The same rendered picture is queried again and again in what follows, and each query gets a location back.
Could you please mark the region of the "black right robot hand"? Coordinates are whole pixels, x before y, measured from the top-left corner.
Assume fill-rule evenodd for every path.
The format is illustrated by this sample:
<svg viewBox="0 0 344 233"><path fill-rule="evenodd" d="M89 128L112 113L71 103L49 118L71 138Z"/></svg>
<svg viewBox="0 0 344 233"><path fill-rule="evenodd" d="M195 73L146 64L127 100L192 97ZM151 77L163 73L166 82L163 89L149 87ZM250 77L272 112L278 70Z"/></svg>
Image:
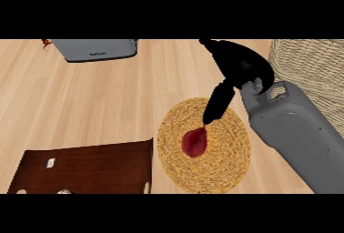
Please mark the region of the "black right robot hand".
<svg viewBox="0 0 344 233"><path fill-rule="evenodd" d="M201 39L200 42L211 53L225 76L223 82L214 88L202 114L202 123L208 125L222 119L235 95L233 89L241 89L245 83L256 82L259 78L257 94L262 94L275 83L275 72L267 60L248 47L225 40Z"/></svg>

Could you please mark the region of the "pale wicker basket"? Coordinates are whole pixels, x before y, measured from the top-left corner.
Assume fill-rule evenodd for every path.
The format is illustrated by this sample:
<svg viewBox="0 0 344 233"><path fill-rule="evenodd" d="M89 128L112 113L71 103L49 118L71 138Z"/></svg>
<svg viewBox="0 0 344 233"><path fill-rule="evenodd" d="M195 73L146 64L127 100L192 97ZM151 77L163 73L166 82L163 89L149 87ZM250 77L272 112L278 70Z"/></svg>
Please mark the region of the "pale wicker basket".
<svg viewBox="0 0 344 233"><path fill-rule="evenodd" d="M293 82L344 137L344 39L275 39L276 81Z"/></svg>

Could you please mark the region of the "red pear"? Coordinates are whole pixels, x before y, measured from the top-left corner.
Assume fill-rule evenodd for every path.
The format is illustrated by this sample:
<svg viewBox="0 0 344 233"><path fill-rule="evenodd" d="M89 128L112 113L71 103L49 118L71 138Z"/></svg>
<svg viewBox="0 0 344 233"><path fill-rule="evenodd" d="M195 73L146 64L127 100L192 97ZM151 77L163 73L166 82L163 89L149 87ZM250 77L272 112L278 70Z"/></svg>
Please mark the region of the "red pear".
<svg viewBox="0 0 344 233"><path fill-rule="evenodd" d="M204 154L207 149L205 127L200 127L186 132L182 140L182 149L192 158L200 157Z"/></svg>

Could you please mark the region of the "round woven straw placemat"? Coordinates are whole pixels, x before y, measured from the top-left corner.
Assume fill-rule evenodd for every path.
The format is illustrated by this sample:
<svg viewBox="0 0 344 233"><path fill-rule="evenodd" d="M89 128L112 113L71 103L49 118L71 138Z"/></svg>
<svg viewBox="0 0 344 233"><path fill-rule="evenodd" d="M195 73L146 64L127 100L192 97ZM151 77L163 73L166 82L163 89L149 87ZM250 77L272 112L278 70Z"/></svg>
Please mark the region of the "round woven straw placemat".
<svg viewBox="0 0 344 233"><path fill-rule="evenodd" d="M157 148L164 171L189 193L228 193L241 183L251 146L244 122L228 109L220 120L202 123L208 99L180 102L164 116Z"/></svg>

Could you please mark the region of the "grey appliance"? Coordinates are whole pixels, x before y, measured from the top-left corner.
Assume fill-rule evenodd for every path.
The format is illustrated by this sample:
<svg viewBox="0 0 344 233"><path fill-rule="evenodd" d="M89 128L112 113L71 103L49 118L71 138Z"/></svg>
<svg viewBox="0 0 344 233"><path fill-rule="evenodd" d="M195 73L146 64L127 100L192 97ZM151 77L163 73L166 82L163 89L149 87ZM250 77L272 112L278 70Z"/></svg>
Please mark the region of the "grey appliance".
<svg viewBox="0 0 344 233"><path fill-rule="evenodd" d="M70 63L112 60L138 54L136 39L53 39Z"/></svg>

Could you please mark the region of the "dark brown wooden board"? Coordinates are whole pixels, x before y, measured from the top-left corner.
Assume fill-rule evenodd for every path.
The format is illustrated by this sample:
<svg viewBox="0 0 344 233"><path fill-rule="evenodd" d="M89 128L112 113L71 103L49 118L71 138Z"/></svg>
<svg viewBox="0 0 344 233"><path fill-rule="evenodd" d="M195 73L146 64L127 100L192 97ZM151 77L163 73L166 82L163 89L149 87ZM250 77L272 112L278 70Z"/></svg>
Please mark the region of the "dark brown wooden board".
<svg viewBox="0 0 344 233"><path fill-rule="evenodd" d="M154 140L27 150L8 193L142 194L152 185Z"/></svg>

